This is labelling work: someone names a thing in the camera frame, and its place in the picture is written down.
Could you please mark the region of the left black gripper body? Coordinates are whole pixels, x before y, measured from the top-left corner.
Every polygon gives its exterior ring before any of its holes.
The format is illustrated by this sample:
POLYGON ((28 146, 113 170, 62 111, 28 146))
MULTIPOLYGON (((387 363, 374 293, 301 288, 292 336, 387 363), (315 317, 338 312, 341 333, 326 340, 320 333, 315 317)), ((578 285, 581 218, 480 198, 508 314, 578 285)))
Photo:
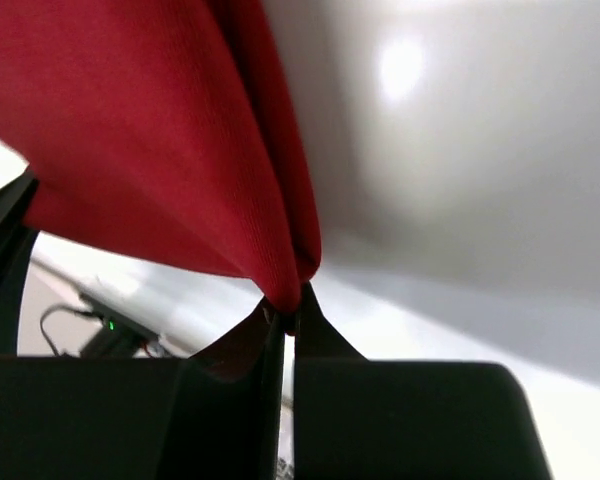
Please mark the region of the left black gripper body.
POLYGON ((24 216, 38 186, 26 171, 0 188, 0 354, 17 352, 20 310, 38 231, 24 216))

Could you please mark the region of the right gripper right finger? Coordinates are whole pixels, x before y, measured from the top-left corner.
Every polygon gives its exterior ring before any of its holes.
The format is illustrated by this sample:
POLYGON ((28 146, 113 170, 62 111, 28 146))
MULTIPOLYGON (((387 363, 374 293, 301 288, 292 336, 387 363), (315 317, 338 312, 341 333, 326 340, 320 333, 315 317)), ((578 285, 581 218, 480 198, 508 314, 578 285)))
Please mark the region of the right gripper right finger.
POLYGON ((504 366, 370 360, 310 285, 295 315, 299 479, 547 479, 525 393, 504 366))

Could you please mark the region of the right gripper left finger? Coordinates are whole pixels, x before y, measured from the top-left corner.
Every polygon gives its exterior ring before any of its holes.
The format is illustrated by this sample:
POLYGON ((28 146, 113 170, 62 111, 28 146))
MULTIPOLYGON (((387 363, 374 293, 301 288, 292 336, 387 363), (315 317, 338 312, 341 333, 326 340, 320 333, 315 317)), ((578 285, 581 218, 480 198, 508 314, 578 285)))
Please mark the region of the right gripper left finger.
POLYGON ((283 353, 261 301, 188 359, 0 356, 0 479, 272 479, 283 353))

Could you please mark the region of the dark red t shirt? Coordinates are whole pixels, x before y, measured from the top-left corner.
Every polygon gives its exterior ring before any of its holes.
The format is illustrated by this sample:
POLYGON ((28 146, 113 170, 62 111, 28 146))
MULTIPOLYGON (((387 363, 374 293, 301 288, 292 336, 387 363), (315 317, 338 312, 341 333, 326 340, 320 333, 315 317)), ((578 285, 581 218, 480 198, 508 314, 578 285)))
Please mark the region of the dark red t shirt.
POLYGON ((284 312, 319 266, 258 1, 0 1, 0 139, 38 179, 36 229, 251 279, 284 312))

